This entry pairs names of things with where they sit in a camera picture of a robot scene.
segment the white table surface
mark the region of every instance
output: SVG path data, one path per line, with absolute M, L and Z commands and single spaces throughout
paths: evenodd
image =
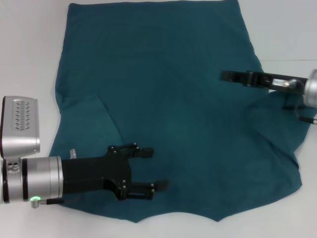
M 109 0 L 74 0 L 103 3 Z M 266 72 L 308 77 L 317 68 L 316 0 L 239 0 L 255 51 Z M 49 154 L 59 123 L 54 81 L 69 0 L 0 0 L 0 98 L 39 99 L 41 153 Z M 271 205 L 220 221 L 185 213 L 134 224 L 58 205 L 0 206 L 3 238 L 316 238 L 317 126 L 297 150 L 303 186 Z

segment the teal cloth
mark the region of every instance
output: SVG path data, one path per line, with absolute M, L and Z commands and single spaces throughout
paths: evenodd
M 94 191 L 67 206 L 134 222 L 168 212 L 219 221 L 295 192 L 294 151 L 309 125 L 282 107 L 298 96 L 221 81 L 222 70 L 262 70 L 237 0 L 71 4 L 51 156 L 137 142 L 155 156 L 130 160 L 133 180 L 169 187 L 152 201 Z

